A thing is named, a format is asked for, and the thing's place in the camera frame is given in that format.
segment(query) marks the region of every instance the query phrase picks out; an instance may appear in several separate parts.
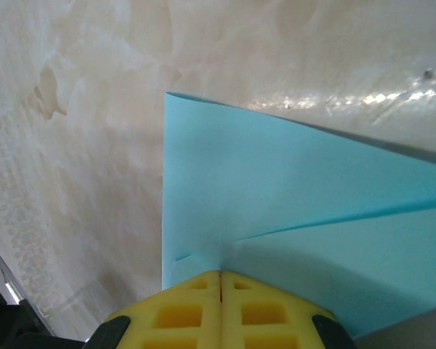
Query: black object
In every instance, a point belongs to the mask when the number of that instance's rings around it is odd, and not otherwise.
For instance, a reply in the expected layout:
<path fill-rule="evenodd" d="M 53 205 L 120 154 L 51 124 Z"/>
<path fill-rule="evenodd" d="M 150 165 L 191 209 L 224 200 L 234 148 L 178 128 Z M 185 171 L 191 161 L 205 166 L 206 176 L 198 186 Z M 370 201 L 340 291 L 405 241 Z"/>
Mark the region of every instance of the black object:
<path fill-rule="evenodd" d="M 118 316 L 98 326 L 83 349 L 116 349 L 131 319 Z"/>
<path fill-rule="evenodd" d="M 326 349 L 357 349 L 340 323 L 323 315 L 313 316 L 312 322 Z"/>
<path fill-rule="evenodd" d="M 428 68 L 424 71 L 423 77 L 425 80 L 430 80 L 433 77 L 433 70 Z"/>
<path fill-rule="evenodd" d="M 84 342 L 51 337 L 45 334 L 26 333 L 10 349 L 82 349 Z"/>
<path fill-rule="evenodd" d="M 27 300 L 8 305 L 0 293 L 0 347 L 9 348 L 25 333 L 50 334 Z"/>
<path fill-rule="evenodd" d="M 119 316 L 101 324 L 87 343 L 48 335 L 27 333 L 7 349 L 116 349 L 131 323 L 127 316 Z"/>

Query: beige surface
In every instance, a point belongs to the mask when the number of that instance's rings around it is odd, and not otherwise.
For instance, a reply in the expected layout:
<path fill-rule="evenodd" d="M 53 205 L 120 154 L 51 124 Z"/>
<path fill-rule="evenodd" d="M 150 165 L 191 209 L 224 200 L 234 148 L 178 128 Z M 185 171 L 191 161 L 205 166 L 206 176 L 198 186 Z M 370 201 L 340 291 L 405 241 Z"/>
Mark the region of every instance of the beige surface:
<path fill-rule="evenodd" d="M 0 252 L 60 335 L 161 288 L 167 90 L 436 152 L 436 0 L 0 0 Z"/>

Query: yellow foam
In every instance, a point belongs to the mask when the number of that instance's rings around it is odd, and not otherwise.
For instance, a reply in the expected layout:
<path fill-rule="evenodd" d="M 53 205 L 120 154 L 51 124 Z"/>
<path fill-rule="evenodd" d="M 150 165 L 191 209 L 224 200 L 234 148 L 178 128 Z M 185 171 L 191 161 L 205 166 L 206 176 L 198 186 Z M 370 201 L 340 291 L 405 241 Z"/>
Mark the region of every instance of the yellow foam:
<path fill-rule="evenodd" d="M 118 349 L 323 349 L 312 316 L 333 314 L 232 272 L 209 271 L 112 314 Z"/>

